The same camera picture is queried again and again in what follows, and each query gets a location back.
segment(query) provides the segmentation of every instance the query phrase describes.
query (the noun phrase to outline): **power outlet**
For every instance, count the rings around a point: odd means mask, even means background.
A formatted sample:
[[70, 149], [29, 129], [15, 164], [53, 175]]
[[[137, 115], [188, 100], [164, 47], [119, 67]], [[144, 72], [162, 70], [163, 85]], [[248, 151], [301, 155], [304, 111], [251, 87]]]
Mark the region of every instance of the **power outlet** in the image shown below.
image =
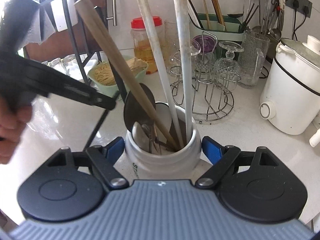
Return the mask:
[[[290, 8], [292, 8], [292, 9], [294, 9], [294, 8], [293, 8], [293, 1], [294, 1], [294, 0], [287, 0], [287, 1], [285, 2], [285, 5], [288, 6], [288, 7], [290, 7]], [[303, 8], [304, 8], [305, 6], [307, 6], [307, 7], [309, 8], [309, 13], [308, 13], [307, 17], [310, 18], [310, 16], [311, 16], [311, 9], [312, 9], [312, 2], [310, 2], [309, 0], [298, 0], [298, 1], [299, 1], [299, 8], [297, 9], [297, 12], [300, 12], [300, 13], [302, 13], [302, 14], [304, 15]]]

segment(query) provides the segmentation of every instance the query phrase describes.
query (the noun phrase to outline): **finger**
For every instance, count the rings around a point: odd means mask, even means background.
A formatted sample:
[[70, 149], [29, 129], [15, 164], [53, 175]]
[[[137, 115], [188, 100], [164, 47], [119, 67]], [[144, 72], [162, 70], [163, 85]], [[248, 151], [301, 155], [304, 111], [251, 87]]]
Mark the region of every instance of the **finger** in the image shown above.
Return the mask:
[[18, 143], [25, 127], [26, 124], [23, 122], [18, 122], [18, 127], [16, 129], [6, 129], [4, 127], [0, 127], [0, 137]]
[[0, 96], [0, 125], [7, 129], [15, 129], [18, 125], [17, 122], [17, 117], [11, 113], [7, 102]]
[[0, 156], [0, 164], [8, 164], [10, 159], [11, 159], [11, 156], [10, 157], [2, 157], [2, 156]]
[[23, 106], [19, 108], [17, 116], [20, 122], [30, 122], [32, 118], [32, 106]]
[[3, 140], [0, 142], [0, 157], [9, 157], [11, 158], [14, 149], [18, 143], [11, 142], [9, 140]]

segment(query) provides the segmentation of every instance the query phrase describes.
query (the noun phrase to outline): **glass pitcher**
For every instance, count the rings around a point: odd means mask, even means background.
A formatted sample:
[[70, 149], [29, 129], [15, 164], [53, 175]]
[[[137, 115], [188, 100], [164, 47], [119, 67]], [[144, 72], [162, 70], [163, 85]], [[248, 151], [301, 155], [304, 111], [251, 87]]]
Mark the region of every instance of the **glass pitcher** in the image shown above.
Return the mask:
[[244, 31], [242, 46], [244, 52], [240, 53], [239, 86], [247, 89], [254, 88], [259, 80], [261, 69], [266, 58], [270, 40], [259, 33]]

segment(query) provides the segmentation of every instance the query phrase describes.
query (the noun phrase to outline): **ribbed surface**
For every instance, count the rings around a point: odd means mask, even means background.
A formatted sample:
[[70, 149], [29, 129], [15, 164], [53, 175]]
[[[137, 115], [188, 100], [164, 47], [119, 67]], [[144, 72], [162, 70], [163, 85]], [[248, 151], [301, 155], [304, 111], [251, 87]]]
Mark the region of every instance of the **ribbed surface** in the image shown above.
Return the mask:
[[214, 192], [188, 180], [135, 181], [111, 192], [83, 219], [64, 224], [26, 221], [11, 233], [16, 240], [247, 239], [304, 240], [313, 234], [299, 221], [261, 225], [228, 212]]

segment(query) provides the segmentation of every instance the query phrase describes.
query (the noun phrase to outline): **pitcher handle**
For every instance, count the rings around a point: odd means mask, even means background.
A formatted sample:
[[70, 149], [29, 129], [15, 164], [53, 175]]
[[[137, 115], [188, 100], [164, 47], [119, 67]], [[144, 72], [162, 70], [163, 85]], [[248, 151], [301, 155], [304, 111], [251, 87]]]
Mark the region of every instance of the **pitcher handle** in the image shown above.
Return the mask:
[[256, 67], [255, 67], [254, 73], [253, 73], [254, 77], [256, 76], [257, 72], [259, 72], [259, 74], [260, 74], [263, 63], [264, 63], [264, 56], [263, 56], [262, 50], [256, 49], [256, 53], [257, 53], [257, 60], [256, 60]]

